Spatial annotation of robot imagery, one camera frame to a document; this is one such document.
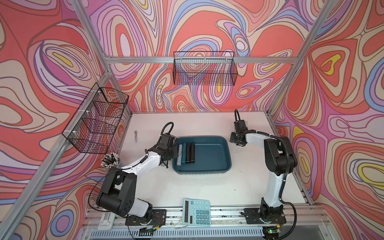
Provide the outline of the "teal plastic storage box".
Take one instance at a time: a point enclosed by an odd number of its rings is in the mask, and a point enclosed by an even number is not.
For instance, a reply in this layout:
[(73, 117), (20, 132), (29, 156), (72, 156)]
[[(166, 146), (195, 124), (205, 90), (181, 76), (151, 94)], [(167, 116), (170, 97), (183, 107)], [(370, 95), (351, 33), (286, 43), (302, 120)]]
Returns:
[(228, 142), (220, 136), (181, 137), (177, 149), (183, 143), (195, 143), (195, 163), (177, 166), (177, 158), (173, 159), (173, 169), (180, 175), (222, 174), (232, 167)]

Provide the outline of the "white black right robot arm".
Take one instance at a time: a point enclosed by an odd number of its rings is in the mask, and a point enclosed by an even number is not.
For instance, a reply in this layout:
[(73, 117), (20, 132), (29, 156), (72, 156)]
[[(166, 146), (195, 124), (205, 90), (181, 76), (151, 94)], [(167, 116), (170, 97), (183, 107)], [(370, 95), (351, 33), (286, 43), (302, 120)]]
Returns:
[(290, 140), (257, 130), (249, 130), (244, 120), (235, 120), (235, 131), (231, 133), (230, 142), (244, 147), (253, 144), (264, 149), (265, 163), (270, 171), (267, 190), (261, 200), (260, 217), (266, 221), (272, 216), (283, 213), (283, 192), (288, 176), (297, 166)]

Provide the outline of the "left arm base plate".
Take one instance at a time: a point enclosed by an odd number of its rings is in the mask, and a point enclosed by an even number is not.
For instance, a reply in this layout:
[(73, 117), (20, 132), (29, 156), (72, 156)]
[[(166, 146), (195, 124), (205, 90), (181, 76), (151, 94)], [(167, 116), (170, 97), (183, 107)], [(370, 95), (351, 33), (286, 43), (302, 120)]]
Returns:
[(129, 215), (126, 217), (126, 226), (154, 226), (161, 227), (166, 223), (167, 210), (166, 209), (152, 209), (149, 210), (144, 217), (137, 217)]

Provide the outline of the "black pruning pliers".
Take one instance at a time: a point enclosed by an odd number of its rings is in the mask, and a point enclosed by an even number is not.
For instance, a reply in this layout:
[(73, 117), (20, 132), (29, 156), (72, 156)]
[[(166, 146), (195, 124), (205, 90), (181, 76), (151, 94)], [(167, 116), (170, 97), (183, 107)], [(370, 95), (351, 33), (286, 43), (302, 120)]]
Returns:
[(186, 146), (186, 164), (191, 162), (191, 144), (187, 143)]
[(190, 147), (190, 163), (195, 163), (195, 143), (192, 142), (191, 143), (191, 147)]

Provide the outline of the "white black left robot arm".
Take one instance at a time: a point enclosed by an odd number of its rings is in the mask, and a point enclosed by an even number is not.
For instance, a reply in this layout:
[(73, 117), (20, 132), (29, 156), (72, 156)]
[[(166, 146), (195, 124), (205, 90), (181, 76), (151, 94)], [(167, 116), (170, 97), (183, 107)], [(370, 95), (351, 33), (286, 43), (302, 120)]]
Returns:
[(153, 207), (147, 201), (136, 197), (137, 182), (152, 169), (175, 158), (177, 138), (169, 133), (161, 134), (158, 142), (145, 155), (132, 164), (112, 168), (104, 178), (96, 205), (120, 217), (135, 216), (146, 222), (153, 215)]

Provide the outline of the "grey pruning pliers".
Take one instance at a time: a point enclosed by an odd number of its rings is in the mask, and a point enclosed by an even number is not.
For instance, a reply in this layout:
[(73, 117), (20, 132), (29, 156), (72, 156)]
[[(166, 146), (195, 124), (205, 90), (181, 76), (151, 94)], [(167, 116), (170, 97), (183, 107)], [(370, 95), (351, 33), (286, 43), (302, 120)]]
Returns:
[(183, 157), (183, 145), (179, 145), (178, 157), (177, 157), (177, 166), (182, 165), (182, 157)]

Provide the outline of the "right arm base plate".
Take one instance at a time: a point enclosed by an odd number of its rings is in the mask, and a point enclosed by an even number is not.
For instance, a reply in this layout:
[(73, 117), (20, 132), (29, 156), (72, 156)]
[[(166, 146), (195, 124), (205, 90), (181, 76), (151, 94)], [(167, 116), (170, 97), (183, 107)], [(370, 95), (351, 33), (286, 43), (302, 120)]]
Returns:
[(247, 224), (284, 225), (287, 223), (283, 208), (245, 208), (241, 215)]

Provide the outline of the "teal pruning pliers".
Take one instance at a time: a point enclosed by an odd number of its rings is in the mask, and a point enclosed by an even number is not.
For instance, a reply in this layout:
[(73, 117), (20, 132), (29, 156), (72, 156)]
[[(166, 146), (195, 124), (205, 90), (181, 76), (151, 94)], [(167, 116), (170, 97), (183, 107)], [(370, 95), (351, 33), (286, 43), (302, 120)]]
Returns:
[(186, 163), (187, 159), (187, 144), (183, 143), (183, 148), (182, 148), (182, 164)]

